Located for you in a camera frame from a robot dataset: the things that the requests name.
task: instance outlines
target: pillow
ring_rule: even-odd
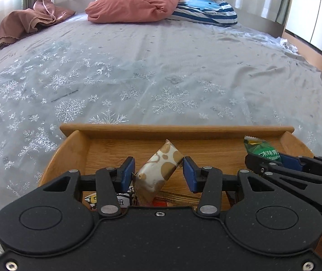
[[[224,0],[180,0],[168,19],[218,26],[232,26],[238,23],[236,12]]]
[[[86,8],[88,21],[151,22],[172,14],[179,0],[96,0]]]

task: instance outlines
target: blue gripper pad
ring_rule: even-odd
[[[189,187],[190,191],[193,193],[197,193],[198,191],[195,170],[185,158],[183,159],[182,172],[184,174],[187,186]]]
[[[133,160],[128,164],[128,166],[124,170],[123,179],[121,182],[122,191],[119,194],[128,192],[128,188],[130,187],[130,184],[132,181],[132,174],[135,172],[135,169],[136,169],[136,163],[135,163],[135,159],[133,158]]]
[[[303,171],[303,166],[299,163],[299,159],[285,155],[280,154],[280,158],[282,159],[283,166],[288,169],[297,170],[297,171]]]

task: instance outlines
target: gold wrapper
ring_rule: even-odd
[[[141,206],[150,206],[176,168],[183,155],[167,139],[165,144],[142,166],[133,177],[133,187]]]

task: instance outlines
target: bed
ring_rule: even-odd
[[[241,25],[76,14],[0,50],[0,209],[37,186],[62,122],[291,125],[322,155],[322,73]]]

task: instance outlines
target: wooden tray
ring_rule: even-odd
[[[60,130],[67,138],[50,160],[39,185],[70,169],[87,175],[99,168],[117,167],[128,156],[136,159],[138,171],[165,139],[198,166],[217,167],[225,174],[236,174],[245,168],[245,135],[262,138],[279,152],[313,157],[308,147],[292,135],[293,127],[62,124]],[[175,171],[162,191],[200,197],[189,191],[182,169]],[[223,209],[228,208],[223,195]]]

